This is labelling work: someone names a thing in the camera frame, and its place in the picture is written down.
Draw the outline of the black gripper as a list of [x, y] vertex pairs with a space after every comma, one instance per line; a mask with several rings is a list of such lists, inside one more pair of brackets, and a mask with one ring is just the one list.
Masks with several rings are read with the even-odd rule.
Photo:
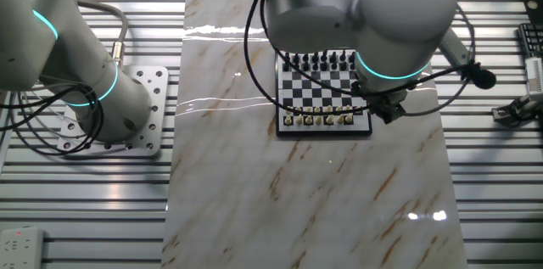
[[369, 112], [389, 124], [406, 114], [401, 103], [406, 99], [406, 91], [393, 92], [388, 95], [367, 98]]

